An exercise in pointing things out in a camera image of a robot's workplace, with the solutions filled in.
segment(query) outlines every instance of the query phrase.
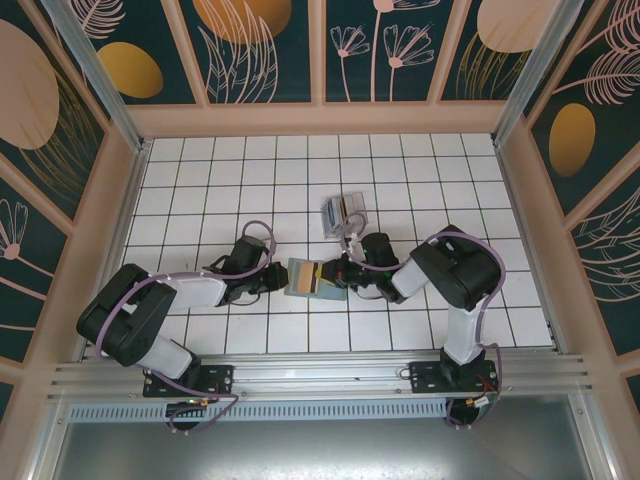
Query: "vent grille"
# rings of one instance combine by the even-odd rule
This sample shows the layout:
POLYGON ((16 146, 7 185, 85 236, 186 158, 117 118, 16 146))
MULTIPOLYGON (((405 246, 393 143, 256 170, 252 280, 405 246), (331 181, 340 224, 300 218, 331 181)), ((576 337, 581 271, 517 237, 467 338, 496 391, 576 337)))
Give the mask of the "vent grille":
MULTIPOLYGON (((222 408, 210 405, 206 413, 187 412, 176 421, 208 420, 222 408)), ((71 410, 71 423, 150 423, 166 422, 167 404, 136 405, 78 404, 71 410)), ((381 418, 444 417, 444 399, 244 402, 236 405, 221 421, 278 420, 367 420, 381 418)))

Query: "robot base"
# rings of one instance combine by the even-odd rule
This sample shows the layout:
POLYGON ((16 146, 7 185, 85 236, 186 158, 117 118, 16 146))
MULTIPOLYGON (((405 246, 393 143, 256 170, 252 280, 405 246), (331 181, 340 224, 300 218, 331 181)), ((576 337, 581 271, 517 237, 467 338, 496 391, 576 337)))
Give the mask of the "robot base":
MULTIPOLYGON (((184 398, 195 397, 202 398, 204 395, 189 395, 181 390, 173 388, 153 374, 144 371, 145 381, 142 390, 142 396, 145 398, 184 398)), ((197 371, 197 378, 194 379, 193 385, 188 388, 198 392, 215 393, 231 393, 233 385, 233 366, 232 365, 202 365, 197 371)))
POLYGON ((498 388, 495 363, 482 354, 466 365, 458 365, 441 351, 440 361, 412 362, 409 364, 409 381, 413 393, 482 393, 484 378, 494 389, 498 388))

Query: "flower illustration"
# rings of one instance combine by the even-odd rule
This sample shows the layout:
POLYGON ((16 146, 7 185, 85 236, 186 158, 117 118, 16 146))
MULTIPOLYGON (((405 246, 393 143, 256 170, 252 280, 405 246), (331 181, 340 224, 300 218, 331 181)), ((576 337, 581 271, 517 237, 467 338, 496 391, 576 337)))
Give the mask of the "flower illustration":
POLYGON ((428 31, 429 26, 424 28, 407 27, 398 37, 397 25, 384 29, 384 46, 391 67, 389 101, 393 101, 393 79, 397 68, 433 61, 433 50, 427 49, 431 44, 428 31))
POLYGON ((347 86, 347 75, 344 69, 344 59, 353 57, 369 51, 369 44, 365 43, 365 34, 362 27, 347 27, 344 32, 340 27, 331 29, 331 40, 340 57, 340 66, 342 67, 342 83, 344 84, 344 93, 347 96, 347 102, 351 101, 349 95, 349 87, 347 86))
MULTIPOLYGON (((53 274, 34 265, 20 256, 20 245, 24 238, 24 232, 27 228, 27 219, 29 218, 29 209, 20 202, 16 202, 15 208, 11 210, 11 206, 6 199, 0 200, 0 261, 1 260, 18 260, 28 267, 53 277, 53 274)), ((19 285, 11 280, 0 277, 0 284, 9 288, 30 295, 39 300, 45 300, 46 296, 35 292, 27 287, 19 285)), ((21 329, 9 325, 0 324, 0 328, 21 329)))
POLYGON ((27 228, 29 210, 16 202, 12 214, 9 202, 0 200, 0 258, 15 260, 20 256, 20 243, 27 228))
POLYGON ((439 3, 440 0, 373 0, 373 6, 380 13, 389 13, 394 10, 419 10, 434 7, 439 3))

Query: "yellow object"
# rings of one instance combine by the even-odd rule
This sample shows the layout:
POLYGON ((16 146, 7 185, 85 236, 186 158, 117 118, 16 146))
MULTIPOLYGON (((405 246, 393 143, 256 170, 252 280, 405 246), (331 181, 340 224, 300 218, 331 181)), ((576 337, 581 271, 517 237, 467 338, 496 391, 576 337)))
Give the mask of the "yellow object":
POLYGON ((496 52, 533 49, 558 0, 483 0, 478 10, 478 34, 496 52))
POLYGON ((193 6, 204 24, 218 37, 232 43, 256 43, 261 35, 250 27, 245 2, 256 22, 258 17, 262 18, 273 37, 289 23, 291 0, 193 0, 193 6))
POLYGON ((0 138, 34 150, 49 141, 58 124, 56 72, 29 35, 0 20, 0 138))
POLYGON ((563 177, 586 163, 596 138, 596 122, 584 105, 570 103, 558 112, 549 137, 551 166, 563 177))
POLYGON ((120 93, 149 98, 162 90, 162 72, 151 56, 130 43, 109 43, 98 50, 98 58, 120 93))

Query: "white grid floor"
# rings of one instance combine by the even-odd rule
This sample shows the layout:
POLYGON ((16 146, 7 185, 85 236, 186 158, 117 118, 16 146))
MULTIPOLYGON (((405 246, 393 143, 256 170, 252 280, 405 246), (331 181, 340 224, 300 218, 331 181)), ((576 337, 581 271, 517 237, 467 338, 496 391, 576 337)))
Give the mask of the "white grid floor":
MULTIPOLYGON (((285 266, 290 257, 336 258, 340 248, 323 239, 319 210, 340 192, 364 192, 367 231, 387 233, 401 260, 448 223, 488 239, 508 275, 486 317, 484 341, 553 344, 484 134, 157 139, 124 262, 150 272, 196 270, 230 253, 251 219, 273 225, 275 258, 285 266)), ((170 316, 162 333, 198 354, 431 349, 444 342, 446 307, 432 287, 402 305, 352 292, 342 303, 280 291, 249 307, 170 316)))

